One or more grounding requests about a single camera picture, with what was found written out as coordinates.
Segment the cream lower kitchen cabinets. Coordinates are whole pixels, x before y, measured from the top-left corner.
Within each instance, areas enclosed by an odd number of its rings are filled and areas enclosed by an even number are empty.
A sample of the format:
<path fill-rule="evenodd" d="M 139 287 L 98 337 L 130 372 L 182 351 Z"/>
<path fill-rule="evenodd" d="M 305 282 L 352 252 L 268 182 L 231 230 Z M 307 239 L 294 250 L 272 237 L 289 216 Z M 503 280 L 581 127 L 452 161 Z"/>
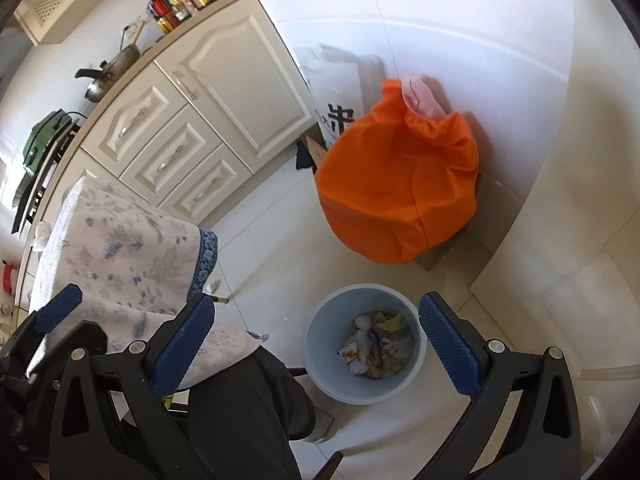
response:
<path fill-rule="evenodd" d="M 316 124 L 312 99 L 260 0 L 217 0 L 161 39 L 80 125 L 47 178 L 26 243 L 16 302 L 28 304 L 40 222 L 82 174 L 126 185 L 197 226 Z"/>

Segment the dark trouser leg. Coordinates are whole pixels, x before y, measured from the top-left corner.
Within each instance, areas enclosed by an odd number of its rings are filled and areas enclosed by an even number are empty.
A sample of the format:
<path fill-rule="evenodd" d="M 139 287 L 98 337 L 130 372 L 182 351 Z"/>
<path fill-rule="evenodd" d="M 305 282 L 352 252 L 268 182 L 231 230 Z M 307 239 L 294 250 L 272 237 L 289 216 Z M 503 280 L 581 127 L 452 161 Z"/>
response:
<path fill-rule="evenodd" d="M 290 443 L 324 440 L 334 420 L 260 347 L 190 389 L 186 437 L 218 479 L 299 479 Z"/>

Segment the brown cardboard box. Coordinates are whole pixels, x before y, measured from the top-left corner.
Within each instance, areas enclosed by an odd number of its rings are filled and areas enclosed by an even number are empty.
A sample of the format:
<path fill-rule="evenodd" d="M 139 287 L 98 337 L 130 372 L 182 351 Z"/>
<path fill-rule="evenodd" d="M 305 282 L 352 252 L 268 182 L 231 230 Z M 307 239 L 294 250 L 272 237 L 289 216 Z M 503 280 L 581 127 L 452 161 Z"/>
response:
<path fill-rule="evenodd" d="M 296 169 L 310 168 L 315 174 L 327 152 L 320 126 L 315 124 L 303 132 L 296 141 Z"/>

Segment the black gas stove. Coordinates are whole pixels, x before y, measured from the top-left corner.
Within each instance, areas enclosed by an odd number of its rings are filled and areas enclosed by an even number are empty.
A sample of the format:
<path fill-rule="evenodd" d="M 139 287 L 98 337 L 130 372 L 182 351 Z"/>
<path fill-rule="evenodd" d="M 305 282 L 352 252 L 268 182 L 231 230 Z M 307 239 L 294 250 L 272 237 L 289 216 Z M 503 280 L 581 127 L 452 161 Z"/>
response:
<path fill-rule="evenodd" d="M 11 226 L 12 234 L 20 234 L 26 223 L 32 223 L 35 214 L 41 204 L 44 191 L 47 186 L 47 178 L 50 177 L 52 171 L 60 163 L 62 156 L 70 142 L 74 140 L 76 133 L 80 130 L 80 125 L 72 117 L 73 122 L 63 129 L 58 136 L 50 142 L 46 149 L 46 156 L 33 177 L 26 174 L 18 185 L 13 199 L 13 208 L 15 214 Z"/>

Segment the green electric pot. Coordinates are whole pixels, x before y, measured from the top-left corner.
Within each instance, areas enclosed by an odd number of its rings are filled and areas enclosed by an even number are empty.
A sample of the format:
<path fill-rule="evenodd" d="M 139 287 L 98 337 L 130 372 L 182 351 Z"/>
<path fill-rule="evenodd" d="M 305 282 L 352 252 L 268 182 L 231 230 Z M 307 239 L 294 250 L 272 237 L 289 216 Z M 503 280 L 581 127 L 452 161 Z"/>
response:
<path fill-rule="evenodd" d="M 65 110 L 55 110 L 32 127 L 23 150 L 23 167 L 31 177 L 37 172 L 46 149 L 58 134 L 73 122 L 72 116 Z"/>

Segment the blue plastic trash bin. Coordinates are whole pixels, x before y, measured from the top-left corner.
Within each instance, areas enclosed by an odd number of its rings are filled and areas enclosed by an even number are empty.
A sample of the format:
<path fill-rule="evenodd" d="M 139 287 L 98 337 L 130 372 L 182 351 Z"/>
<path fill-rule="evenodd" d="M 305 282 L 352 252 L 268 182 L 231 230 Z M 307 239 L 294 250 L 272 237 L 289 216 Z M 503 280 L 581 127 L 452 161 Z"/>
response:
<path fill-rule="evenodd" d="M 408 298 L 383 285 L 350 285 L 326 298 L 312 319 L 305 367 L 333 400 L 375 404 L 416 378 L 426 349 L 418 310 Z"/>

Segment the orange fabric bag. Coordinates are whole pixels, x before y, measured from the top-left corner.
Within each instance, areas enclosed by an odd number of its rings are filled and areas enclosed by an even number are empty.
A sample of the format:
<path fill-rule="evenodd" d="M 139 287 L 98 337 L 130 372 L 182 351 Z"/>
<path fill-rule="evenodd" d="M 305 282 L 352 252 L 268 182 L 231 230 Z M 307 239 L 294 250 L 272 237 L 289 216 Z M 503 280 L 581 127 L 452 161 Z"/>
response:
<path fill-rule="evenodd" d="M 466 118 L 410 112 L 401 79 L 329 148 L 316 172 L 335 236 L 377 263 L 407 263 L 445 243 L 477 210 L 480 154 Z"/>

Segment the red container on counter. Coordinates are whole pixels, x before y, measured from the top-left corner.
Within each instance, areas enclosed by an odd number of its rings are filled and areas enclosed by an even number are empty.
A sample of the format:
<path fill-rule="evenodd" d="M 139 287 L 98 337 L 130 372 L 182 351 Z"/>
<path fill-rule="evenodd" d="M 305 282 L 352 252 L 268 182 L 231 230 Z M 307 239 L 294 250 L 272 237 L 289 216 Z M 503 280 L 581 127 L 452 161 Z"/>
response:
<path fill-rule="evenodd" d="M 14 294 L 14 288 L 17 281 L 17 268 L 13 263 L 6 260 L 1 261 L 1 287 L 5 294 L 11 296 Z"/>

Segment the yellow condiment bottle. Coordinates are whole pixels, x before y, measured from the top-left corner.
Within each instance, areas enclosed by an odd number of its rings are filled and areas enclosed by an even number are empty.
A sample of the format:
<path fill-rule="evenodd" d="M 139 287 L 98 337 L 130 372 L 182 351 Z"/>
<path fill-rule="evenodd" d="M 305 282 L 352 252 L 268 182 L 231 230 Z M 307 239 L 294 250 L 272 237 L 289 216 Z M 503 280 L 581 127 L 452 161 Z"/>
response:
<path fill-rule="evenodd" d="M 198 9 L 194 6 L 191 0 L 169 0 L 169 2 L 176 9 L 180 21 L 192 18 L 192 16 L 198 13 Z"/>

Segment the pink cloth in bag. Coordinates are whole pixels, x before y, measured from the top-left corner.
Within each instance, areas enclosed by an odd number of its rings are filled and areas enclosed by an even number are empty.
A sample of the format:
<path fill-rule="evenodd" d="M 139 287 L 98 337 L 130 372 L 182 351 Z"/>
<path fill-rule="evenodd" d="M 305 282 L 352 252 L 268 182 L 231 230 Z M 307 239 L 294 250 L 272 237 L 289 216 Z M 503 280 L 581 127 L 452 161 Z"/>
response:
<path fill-rule="evenodd" d="M 429 120 L 442 120 L 447 116 L 423 79 L 405 77 L 401 79 L 400 84 L 402 98 L 410 112 Z"/>

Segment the red cap oil bottle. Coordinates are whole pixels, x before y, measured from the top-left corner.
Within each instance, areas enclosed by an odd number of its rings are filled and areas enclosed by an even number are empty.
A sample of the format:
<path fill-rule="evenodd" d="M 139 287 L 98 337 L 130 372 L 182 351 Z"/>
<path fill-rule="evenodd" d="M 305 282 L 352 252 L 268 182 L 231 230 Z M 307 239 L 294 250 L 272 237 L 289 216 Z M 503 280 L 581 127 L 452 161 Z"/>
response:
<path fill-rule="evenodd" d="M 181 24 L 174 7 L 168 0 L 149 0 L 148 9 L 165 35 Z"/>

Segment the blue floral tablecloth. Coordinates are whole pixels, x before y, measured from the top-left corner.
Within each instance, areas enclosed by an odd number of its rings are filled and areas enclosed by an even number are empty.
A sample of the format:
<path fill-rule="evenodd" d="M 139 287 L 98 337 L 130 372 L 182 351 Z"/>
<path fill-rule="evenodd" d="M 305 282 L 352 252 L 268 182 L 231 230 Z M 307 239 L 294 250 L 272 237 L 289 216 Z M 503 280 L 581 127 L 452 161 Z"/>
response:
<path fill-rule="evenodd" d="M 217 263 L 218 238 L 172 218 L 121 184 L 83 176 L 68 189 L 40 257 L 29 309 L 66 285 L 81 304 L 44 338 L 43 358 L 80 322 L 107 336 L 108 352 L 149 340 L 202 292 Z"/>

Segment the steel wok pan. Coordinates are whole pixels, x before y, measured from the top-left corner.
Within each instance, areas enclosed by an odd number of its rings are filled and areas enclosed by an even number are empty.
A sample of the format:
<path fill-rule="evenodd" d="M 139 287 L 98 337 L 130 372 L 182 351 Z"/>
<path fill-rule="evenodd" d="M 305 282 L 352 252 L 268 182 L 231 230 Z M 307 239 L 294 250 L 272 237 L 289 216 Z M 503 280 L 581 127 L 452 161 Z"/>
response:
<path fill-rule="evenodd" d="M 91 103 L 99 103 L 111 90 L 115 82 L 134 65 L 141 53 L 135 44 L 130 44 L 118 52 L 110 62 L 103 61 L 99 68 L 80 68 L 75 78 L 91 79 L 85 92 L 85 99 Z"/>

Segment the white printed paper bag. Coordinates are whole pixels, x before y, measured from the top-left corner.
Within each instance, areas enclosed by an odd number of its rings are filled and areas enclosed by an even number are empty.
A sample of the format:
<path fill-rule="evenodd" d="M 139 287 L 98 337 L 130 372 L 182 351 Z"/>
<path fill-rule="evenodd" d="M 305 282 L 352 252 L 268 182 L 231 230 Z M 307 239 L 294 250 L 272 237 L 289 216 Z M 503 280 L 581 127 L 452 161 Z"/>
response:
<path fill-rule="evenodd" d="M 326 148 L 381 99 L 386 78 L 382 58 L 319 44 L 299 47 L 295 57 L 314 99 L 314 112 Z"/>

